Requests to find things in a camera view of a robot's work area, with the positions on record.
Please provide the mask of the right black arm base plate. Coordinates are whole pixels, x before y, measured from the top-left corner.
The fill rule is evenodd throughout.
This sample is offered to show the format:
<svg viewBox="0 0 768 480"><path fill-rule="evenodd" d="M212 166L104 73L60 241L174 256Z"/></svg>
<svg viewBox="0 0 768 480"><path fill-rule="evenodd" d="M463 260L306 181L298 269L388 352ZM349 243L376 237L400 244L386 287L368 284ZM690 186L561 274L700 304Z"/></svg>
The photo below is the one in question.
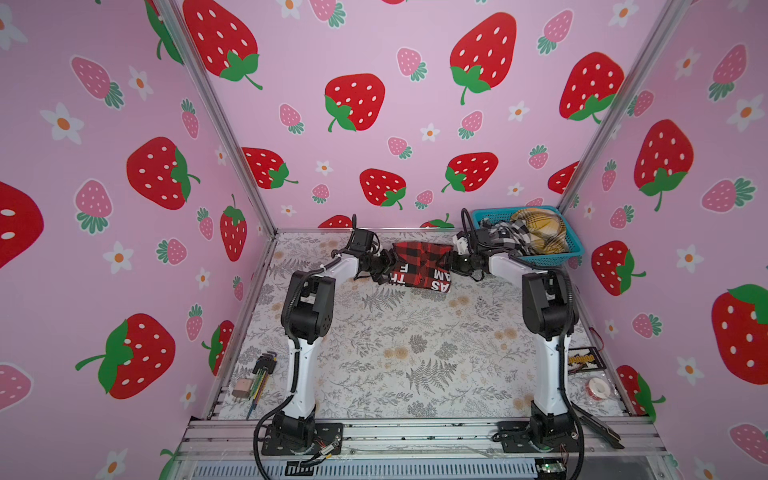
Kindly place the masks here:
<svg viewBox="0 0 768 480"><path fill-rule="evenodd" d="M571 434L538 438L523 421L498 422L491 440L505 453L578 453L581 445L581 439Z"/></svg>

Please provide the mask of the red black plaid shirt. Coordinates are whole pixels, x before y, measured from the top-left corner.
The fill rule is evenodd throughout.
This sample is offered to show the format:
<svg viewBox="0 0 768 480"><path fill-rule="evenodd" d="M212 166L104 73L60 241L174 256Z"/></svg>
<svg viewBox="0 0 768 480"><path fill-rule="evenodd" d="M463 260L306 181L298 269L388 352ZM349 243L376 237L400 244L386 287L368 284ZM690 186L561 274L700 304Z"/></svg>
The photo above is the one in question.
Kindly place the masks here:
<svg viewBox="0 0 768 480"><path fill-rule="evenodd" d="M389 283L396 286L420 288L448 293L452 285L451 245L428 242L400 242L393 245L395 265Z"/></svg>

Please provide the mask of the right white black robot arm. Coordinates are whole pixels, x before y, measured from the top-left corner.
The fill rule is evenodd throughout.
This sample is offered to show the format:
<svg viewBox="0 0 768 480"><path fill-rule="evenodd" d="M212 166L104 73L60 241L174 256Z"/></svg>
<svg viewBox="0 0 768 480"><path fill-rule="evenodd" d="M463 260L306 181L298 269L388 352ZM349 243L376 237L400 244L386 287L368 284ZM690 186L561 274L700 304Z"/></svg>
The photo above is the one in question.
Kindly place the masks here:
<svg viewBox="0 0 768 480"><path fill-rule="evenodd" d="M456 274L473 276L481 272L521 288L522 318L534 335L537 375L531 415L523 433L538 449L569 438L582 452L583 427L567 388L568 348L577 323L567 276L556 268L536 266L505 253L452 252L448 263Z"/></svg>

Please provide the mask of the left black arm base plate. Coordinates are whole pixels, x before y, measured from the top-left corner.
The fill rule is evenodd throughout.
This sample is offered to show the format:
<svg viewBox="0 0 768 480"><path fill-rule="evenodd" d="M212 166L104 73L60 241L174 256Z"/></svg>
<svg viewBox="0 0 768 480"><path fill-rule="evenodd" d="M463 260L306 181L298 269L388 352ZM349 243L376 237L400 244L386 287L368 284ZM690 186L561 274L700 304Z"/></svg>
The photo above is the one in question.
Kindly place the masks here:
<svg viewBox="0 0 768 480"><path fill-rule="evenodd" d="M343 423L321 422L306 427L272 427L267 429L259 453L266 456L313 456L321 451L333 455L341 452Z"/></svg>

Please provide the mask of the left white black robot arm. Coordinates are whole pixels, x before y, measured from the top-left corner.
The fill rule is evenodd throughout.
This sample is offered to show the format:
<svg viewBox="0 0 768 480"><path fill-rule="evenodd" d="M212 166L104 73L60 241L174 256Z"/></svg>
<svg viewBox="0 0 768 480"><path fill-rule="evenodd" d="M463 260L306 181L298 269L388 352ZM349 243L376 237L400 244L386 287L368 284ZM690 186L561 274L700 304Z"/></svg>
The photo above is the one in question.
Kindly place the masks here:
<svg viewBox="0 0 768 480"><path fill-rule="evenodd" d="M289 346L286 399L259 420L255 452L292 455L317 447L315 440L322 429L316 425L315 377L323 340L333 322L336 286L362 273L386 283L395 263L390 250L341 250L327 264L292 275L281 313Z"/></svg>

